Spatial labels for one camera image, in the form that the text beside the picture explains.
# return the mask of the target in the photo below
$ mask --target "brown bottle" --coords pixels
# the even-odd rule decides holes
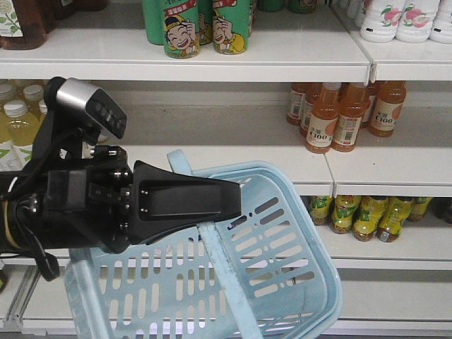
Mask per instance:
[[[311,121],[312,109],[314,103],[320,97],[322,91],[322,83],[311,83],[306,91],[306,99],[304,101],[303,112],[299,125],[299,132],[306,136],[308,133],[309,122]]]
[[[340,152],[350,152],[356,146],[359,125],[366,109],[369,94],[363,83],[350,83],[339,103],[339,119],[331,147]]]
[[[306,91],[309,83],[293,83],[290,91],[290,109],[286,120],[289,124],[299,126],[301,121]]]
[[[73,0],[52,0],[52,6],[57,20],[66,19],[76,12]]]
[[[101,11],[108,4],[108,0],[73,0],[76,11]]]
[[[314,104],[306,136],[306,148],[313,153],[323,154],[330,149],[339,115],[339,89],[340,83],[323,83]]]
[[[375,136],[392,136],[407,91],[405,81],[388,81],[377,95],[369,132]]]
[[[47,39],[39,0],[1,2],[0,45],[3,49],[34,49]]]

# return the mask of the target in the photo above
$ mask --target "green can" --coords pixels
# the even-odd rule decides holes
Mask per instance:
[[[213,0],[198,0],[199,39],[201,45],[212,42]]]
[[[143,0],[143,15],[146,36],[151,44],[163,44],[162,21],[160,7],[155,0]]]
[[[199,21],[197,0],[160,0],[165,54],[175,59],[198,55]]]
[[[301,14],[310,14],[316,10],[317,0],[289,0],[289,11]]]
[[[264,12],[278,12],[284,8],[284,0],[258,0],[257,8]]]
[[[248,47],[251,0],[213,0],[213,46],[221,54],[240,54]]]

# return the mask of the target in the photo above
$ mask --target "orange juice bottle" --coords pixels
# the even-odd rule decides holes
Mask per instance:
[[[380,88],[370,121],[370,133],[392,136],[406,95],[405,81],[388,81]]]
[[[340,101],[339,118],[331,147],[350,152],[356,146],[359,125],[366,109],[369,93],[363,83],[350,83]]]
[[[369,83],[367,85],[367,90],[369,92],[369,99],[367,100],[366,111],[361,120],[361,129],[365,129],[370,124],[370,117],[375,108],[376,96],[379,93],[380,81],[375,81],[374,83]]]
[[[290,110],[287,112],[286,120],[292,125],[299,126],[302,114],[306,89],[309,83],[293,83],[290,91]]]
[[[309,121],[311,120],[312,109],[314,103],[320,97],[322,91],[322,83],[310,83],[306,91],[306,99],[304,101],[303,112],[299,125],[299,132],[306,136],[308,133]]]
[[[339,115],[339,89],[340,83],[323,83],[314,103],[306,136],[306,148],[313,153],[323,154],[330,149]]]

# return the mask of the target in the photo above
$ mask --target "yellow bottle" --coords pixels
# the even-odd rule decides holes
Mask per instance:
[[[23,166],[30,161],[33,141],[40,127],[36,117],[28,111],[22,100],[13,100],[4,105],[6,126],[13,138],[14,150]]]
[[[13,150],[13,141],[6,128],[4,105],[16,95],[16,88],[9,84],[0,85],[0,171],[19,171],[22,165]]]
[[[29,85],[24,88],[23,94],[28,110],[39,120],[41,117],[40,100],[44,97],[44,88],[41,85]]]

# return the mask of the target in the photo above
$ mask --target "white bottle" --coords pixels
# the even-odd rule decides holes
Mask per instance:
[[[397,32],[405,0],[373,0],[361,26],[363,39],[390,42]]]
[[[360,5],[361,0],[350,0],[350,3],[348,4],[346,14],[347,17],[350,19],[354,19],[356,16],[356,13],[358,12],[358,8]]]
[[[432,31],[439,0],[407,0],[395,37],[405,42],[424,42]]]
[[[441,0],[439,3],[430,39],[444,44],[452,44],[452,0]]]
[[[341,9],[347,9],[349,2],[350,0],[339,0],[339,7],[341,7]]]

